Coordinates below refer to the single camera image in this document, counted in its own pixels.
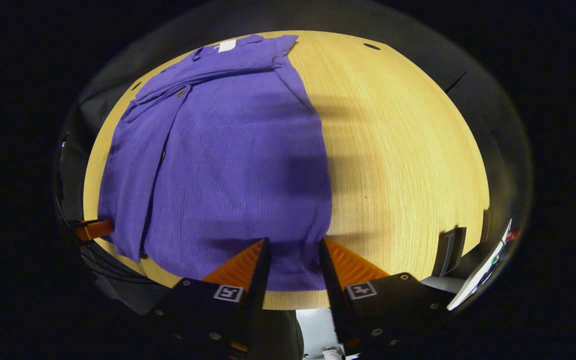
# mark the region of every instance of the black background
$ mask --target black background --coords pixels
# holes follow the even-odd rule
[[[512,264],[418,355],[567,357],[576,353],[576,2],[483,3],[388,3],[491,71],[521,114],[535,164],[530,228]],[[55,241],[51,162],[61,121],[96,71],[198,4],[0,3],[0,355],[129,356],[146,341],[55,255],[65,248]]]

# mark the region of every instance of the wooden table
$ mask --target wooden table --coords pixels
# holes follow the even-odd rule
[[[482,213],[489,207],[486,172],[473,134],[442,89],[382,43],[333,32],[259,33],[265,38],[285,34],[299,35],[288,58],[322,122],[333,194],[327,235],[389,274],[406,271],[418,280],[432,273],[442,231],[466,227],[463,253],[476,246]],[[99,187],[119,118],[141,86],[188,54],[135,80],[114,105],[87,164],[85,219],[98,217]],[[151,258],[137,264],[117,255],[113,244],[95,241],[162,285],[173,287],[181,279]],[[268,291],[263,307],[328,305],[325,290]]]

